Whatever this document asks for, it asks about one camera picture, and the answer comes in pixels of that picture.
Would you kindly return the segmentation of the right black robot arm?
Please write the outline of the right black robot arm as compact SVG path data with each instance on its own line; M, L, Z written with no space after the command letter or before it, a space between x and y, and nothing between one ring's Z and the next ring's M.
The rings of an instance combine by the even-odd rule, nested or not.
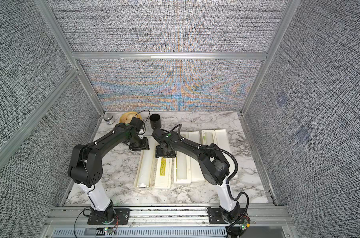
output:
M215 186L222 217L228 223L239 218L240 205L232 196L230 180L237 174L236 158L218 145L202 145L182 137L178 132L156 129L152 137L158 142L156 158L175 158L182 153L198 162L204 179Z

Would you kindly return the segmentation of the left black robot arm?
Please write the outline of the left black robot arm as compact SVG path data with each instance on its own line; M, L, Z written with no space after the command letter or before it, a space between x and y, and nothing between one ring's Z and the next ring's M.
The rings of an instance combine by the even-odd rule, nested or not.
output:
M139 135L144 126L141 119L133 117L129 123L117 124L98 140L73 148L67 173L90 199L89 217L95 222L111 224L116 218L113 202L102 184L103 157L121 143L128 144L131 151L149 150L148 139Z

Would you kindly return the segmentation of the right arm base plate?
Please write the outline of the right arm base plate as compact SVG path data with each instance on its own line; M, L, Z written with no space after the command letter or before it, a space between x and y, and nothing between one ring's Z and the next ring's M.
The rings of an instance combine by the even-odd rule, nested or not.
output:
M237 224L250 223L247 211L244 208L227 212L222 208L207 208L210 224L232 224L237 221Z

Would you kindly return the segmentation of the plastic wrap roll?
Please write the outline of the plastic wrap roll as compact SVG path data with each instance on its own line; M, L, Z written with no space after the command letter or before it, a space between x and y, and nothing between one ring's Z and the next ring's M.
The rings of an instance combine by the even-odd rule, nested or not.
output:
M153 159L154 155L152 150L147 150L142 153L139 176L137 181L138 187L147 188L150 186Z

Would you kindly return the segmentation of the white wrap dispenser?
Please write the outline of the white wrap dispenser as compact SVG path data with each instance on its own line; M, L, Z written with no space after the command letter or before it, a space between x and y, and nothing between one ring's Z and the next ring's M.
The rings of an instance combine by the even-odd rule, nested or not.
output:
M229 152L230 154L232 154L230 143L228 141L228 134L226 130L203 130L201 131L201 133L202 133L202 144L210 145L214 143L218 145L220 149L223 149ZM234 172L235 165L233 159L229 155L225 153L223 153L223 155L225 156L225 158L229 163L229 175L227 176L228 178Z
M139 176L140 170L140 163L142 159L142 153L144 150L141 151L140 160L138 164L138 170L134 181L135 188L141 189L148 189L148 188L155 188L155 189L170 189L171 188L171 178L172 178L172 158L155 158L155 148L157 146L157 142L151 136L147 137L149 140L150 150L153 151L154 159L152 164L152 172L151 172L151 180L150 186L147 188L138 187L137 181Z
M198 162L181 153L176 152L175 158L175 184L190 184L194 182L204 182L205 179L202 175Z

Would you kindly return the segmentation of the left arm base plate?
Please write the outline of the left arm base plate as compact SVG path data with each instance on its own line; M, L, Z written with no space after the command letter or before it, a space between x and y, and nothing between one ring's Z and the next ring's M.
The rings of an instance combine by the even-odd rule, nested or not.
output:
M127 225L130 215L130 209L108 209L106 211L97 211L91 208L88 216L88 225Z

